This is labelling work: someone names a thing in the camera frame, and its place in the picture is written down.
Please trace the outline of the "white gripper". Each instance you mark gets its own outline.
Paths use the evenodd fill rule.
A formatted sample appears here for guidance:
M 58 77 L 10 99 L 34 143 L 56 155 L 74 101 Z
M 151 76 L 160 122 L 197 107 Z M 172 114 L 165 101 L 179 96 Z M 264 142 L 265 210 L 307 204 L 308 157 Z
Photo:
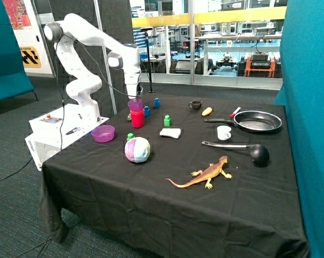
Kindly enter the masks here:
M 128 97 L 134 98 L 133 102 L 137 103 L 143 90 L 140 86 L 140 74 L 124 74 L 124 82 Z

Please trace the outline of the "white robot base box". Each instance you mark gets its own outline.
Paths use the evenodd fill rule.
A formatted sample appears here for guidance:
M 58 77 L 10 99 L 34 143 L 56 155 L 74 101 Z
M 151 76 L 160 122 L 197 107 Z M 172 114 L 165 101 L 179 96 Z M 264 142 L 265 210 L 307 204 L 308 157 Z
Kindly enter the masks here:
M 41 171 L 46 160 L 107 120 L 107 117 L 94 122 L 87 120 L 76 104 L 66 104 L 30 120 L 32 134 L 25 138 L 25 142 L 37 169 Z

